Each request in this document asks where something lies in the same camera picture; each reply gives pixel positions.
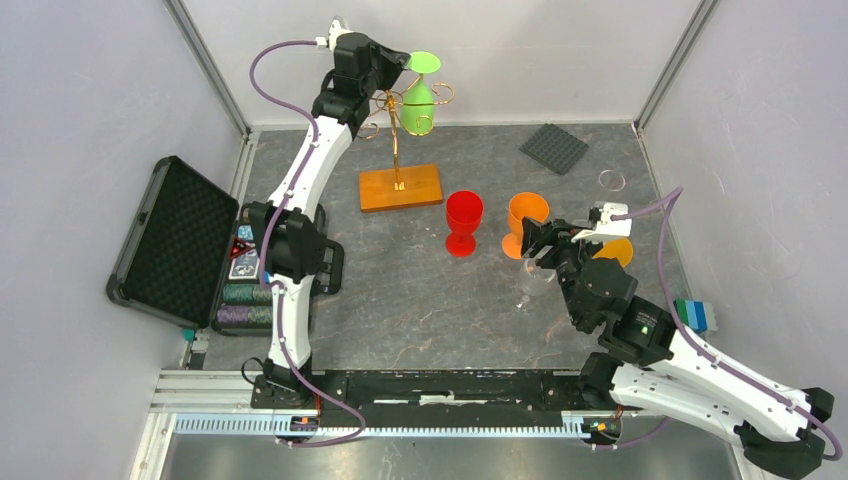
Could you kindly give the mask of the yellow wine glass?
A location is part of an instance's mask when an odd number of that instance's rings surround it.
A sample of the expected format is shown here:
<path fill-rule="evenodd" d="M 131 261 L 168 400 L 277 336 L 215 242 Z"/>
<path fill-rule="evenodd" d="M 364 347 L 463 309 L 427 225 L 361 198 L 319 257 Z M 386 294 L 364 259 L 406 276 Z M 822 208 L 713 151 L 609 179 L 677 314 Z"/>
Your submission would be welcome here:
<path fill-rule="evenodd" d="M 628 238 L 619 238 L 603 244 L 593 255 L 593 259 L 617 260 L 622 268 L 626 268 L 632 261 L 634 248 Z"/>

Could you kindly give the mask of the clear wine glass front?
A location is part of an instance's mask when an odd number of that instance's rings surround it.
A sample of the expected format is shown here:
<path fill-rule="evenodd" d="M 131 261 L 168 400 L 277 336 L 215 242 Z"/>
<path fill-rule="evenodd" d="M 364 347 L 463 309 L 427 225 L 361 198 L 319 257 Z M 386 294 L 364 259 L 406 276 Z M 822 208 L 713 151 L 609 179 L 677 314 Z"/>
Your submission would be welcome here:
<path fill-rule="evenodd" d="M 597 181 L 593 186 L 592 193 L 589 196 L 589 210 L 596 202 L 614 202 L 626 204 L 623 195 L 625 187 L 626 179 L 619 171 L 611 169 L 603 170 L 598 175 Z"/>

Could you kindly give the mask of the clear wine glass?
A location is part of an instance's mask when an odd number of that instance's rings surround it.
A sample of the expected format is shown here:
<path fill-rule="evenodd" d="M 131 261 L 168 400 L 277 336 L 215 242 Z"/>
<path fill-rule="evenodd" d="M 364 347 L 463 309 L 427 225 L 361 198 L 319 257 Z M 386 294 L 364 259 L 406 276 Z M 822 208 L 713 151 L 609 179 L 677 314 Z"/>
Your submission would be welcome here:
<path fill-rule="evenodd" d="M 535 298 L 544 294 L 555 283 L 555 279 L 555 270 L 540 267 L 535 259 L 526 259 L 518 275 L 517 286 L 520 296 L 515 308 L 526 311 Z"/>
<path fill-rule="evenodd" d="M 589 196 L 589 210 L 596 202 L 614 202 L 626 204 L 623 195 L 625 187 L 626 179 L 619 171 L 611 169 L 603 170 L 598 175 L 597 181 L 593 186 L 592 193 Z"/>

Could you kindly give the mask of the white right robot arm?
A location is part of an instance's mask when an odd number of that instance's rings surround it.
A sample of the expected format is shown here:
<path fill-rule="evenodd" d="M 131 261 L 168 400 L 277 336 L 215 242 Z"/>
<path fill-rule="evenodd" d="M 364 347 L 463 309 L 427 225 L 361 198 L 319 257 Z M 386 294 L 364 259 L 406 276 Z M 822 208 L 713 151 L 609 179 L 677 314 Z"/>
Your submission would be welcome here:
<path fill-rule="evenodd" d="M 627 238 L 630 221 L 593 209 L 590 225 L 561 219 L 522 221 L 521 253 L 552 270 L 573 327 L 597 337 L 577 392 L 591 408 L 609 403 L 647 409 L 688 423 L 741 448 L 762 470 L 801 479 L 834 461 L 840 449 L 826 428 L 833 396 L 794 389 L 712 347 L 676 314 L 637 295 L 637 280 L 608 242 Z"/>

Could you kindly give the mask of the red wine glass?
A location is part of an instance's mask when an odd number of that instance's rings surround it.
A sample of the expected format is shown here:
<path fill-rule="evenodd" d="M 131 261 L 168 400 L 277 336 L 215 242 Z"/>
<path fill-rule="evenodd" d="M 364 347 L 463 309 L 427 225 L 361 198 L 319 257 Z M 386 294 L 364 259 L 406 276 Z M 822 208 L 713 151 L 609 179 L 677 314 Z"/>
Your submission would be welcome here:
<path fill-rule="evenodd" d="M 447 251 L 454 257 L 470 256 L 476 249 L 475 232 L 484 212 L 481 197 L 470 190 L 451 194 L 446 202 L 446 222 L 450 233 L 445 240 Z"/>

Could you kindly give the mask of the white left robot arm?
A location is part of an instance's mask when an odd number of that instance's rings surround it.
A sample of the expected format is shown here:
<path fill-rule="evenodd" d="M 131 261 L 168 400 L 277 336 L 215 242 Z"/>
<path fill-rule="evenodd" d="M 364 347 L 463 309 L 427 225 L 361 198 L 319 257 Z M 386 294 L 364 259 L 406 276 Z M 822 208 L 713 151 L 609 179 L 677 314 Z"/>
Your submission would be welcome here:
<path fill-rule="evenodd" d="M 391 89 L 407 70 L 408 52 L 386 47 L 360 32 L 345 31 L 312 45 L 331 51 L 333 67 L 325 75 L 310 110 L 279 99 L 259 85 L 256 70 L 268 54 L 295 46 L 289 40 L 262 50 L 252 61 L 249 80 L 264 99 L 302 115 L 306 136 L 285 177 L 264 202 L 247 206 L 256 236 L 260 282 L 273 298 L 272 344 L 262 378 L 276 387 L 290 407 L 306 405 L 313 379 L 303 373 L 311 358 L 308 324 L 311 292 L 329 240 L 315 215 L 329 177 L 370 114 L 378 91 Z"/>

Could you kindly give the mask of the orange wine glass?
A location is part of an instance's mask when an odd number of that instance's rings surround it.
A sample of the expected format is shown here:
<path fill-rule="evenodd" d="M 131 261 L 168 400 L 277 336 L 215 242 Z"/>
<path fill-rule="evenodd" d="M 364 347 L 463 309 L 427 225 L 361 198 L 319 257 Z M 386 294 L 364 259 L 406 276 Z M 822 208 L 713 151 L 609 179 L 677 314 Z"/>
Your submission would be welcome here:
<path fill-rule="evenodd" d="M 550 213 L 547 201 L 533 192 L 520 192 L 514 195 L 507 206 L 507 221 L 510 233 L 501 241 L 502 251 L 511 259 L 521 258 L 521 242 L 525 217 L 544 223 Z"/>

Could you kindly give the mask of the green wine glass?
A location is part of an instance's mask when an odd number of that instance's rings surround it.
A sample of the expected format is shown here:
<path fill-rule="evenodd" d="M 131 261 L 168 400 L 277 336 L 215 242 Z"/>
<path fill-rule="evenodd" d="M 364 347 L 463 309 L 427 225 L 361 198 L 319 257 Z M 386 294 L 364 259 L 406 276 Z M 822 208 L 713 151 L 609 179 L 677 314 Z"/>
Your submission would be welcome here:
<path fill-rule="evenodd" d="M 425 76 L 441 68 L 440 59 L 427 51 L 414 51 L 408 69 L 417 75 L 413 83 L 402 92 L 400 123 L 405 131 L 414 136 L 427 135 L 433 128 L 434 94 L 426 83 Z"/>

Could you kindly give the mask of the clear wine glass back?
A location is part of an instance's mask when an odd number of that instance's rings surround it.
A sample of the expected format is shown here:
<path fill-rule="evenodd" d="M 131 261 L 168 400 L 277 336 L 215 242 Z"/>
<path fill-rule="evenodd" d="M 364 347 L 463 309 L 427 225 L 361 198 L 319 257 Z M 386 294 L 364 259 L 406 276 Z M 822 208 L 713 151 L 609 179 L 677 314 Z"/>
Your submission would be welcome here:
<path fill-rule="evenodd" d="M 515 308 L 526 311 L 535 298 L 544 294 L 555 283 L 555 279 L 555 270 L 540 267 L 535 259 L 526 259 L 518 275 L 517 286 L 520 296 Z"/>

